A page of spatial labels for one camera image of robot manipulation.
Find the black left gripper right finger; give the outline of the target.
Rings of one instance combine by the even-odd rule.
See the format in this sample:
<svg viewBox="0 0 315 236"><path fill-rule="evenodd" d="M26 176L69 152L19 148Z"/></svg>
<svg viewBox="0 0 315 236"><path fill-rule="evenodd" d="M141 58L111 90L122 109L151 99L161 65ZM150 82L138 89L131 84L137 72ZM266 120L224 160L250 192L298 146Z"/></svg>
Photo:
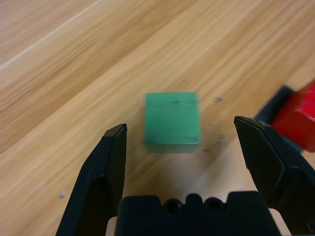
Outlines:
<svg viewBox="0 0 315 236"><path fill-rule="evenodd" d="M236 116L246 167L269 208L293 235L315 234L315 170L271 126Z"/></svg>

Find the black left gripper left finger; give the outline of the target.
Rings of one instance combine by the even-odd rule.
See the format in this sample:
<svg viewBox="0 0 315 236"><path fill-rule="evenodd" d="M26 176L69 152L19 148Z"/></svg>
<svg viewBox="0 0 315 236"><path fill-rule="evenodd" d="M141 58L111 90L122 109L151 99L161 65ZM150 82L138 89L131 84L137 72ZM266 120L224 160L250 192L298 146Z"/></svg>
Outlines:
<svg viewBox="0 0 315 236"><path fill-rule="evenodd" d="M107 130L81 167L58 236L103 236L117 216L126 170L127 125Z"/></svg>

